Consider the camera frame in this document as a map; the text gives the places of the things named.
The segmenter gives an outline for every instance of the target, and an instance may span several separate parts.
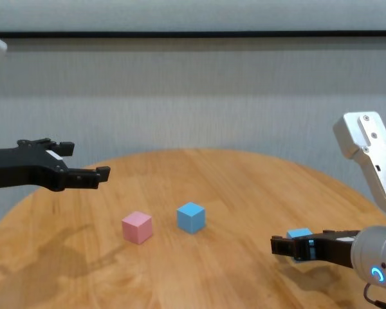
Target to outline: pink cube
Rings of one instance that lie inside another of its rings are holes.
[[[124,239],[137,243],[143,243],[152,236],[152,217],[140,211],[132,212],[122,220]]]

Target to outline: wooden table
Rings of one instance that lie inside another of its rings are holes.
[[[111,166],[98,190],[39,189],[0,222],[0,308],[373,308],[353,270],[271,254],[271,236],[289,229],[386,225],[348,186],[240,151],[158,151],[97,165]],[[207,210],[195,235],[176,226],[188,201]],[[142,245],[122,238],[132,211],[153,217]]]

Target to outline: white wall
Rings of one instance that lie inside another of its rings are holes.
[[[386,124],[386,39],[7,43],[0,147],[73,141],[70,167],[170,147],[245,149],[309,165],[370,197],[332,125],[363,110]],[[0,218],[33,189],[0,189]]]

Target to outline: blue led light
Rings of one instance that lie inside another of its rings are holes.
[[[371,270],[372,276],[377,277],[379,282],[385,281],[385,276],[383,275],[383,272],[378,267],[372,267]]]

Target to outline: blue cube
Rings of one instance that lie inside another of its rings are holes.
[[[195,203],[187,203],[177,211],[178,227],[194,234],[206,225],[206,210]]]
[[[297,229],[297,230],[288,230],[286,237],[287,238],[296,238],[296,237],[308,236],[308,235],[312,235],[312,234],[313,233],[308,228],[304,228],[304,229]],[[310,256],[312,257],[312,259],[315,259],[316,258],[315,241],[309,240],[309,244],[310,244]]]

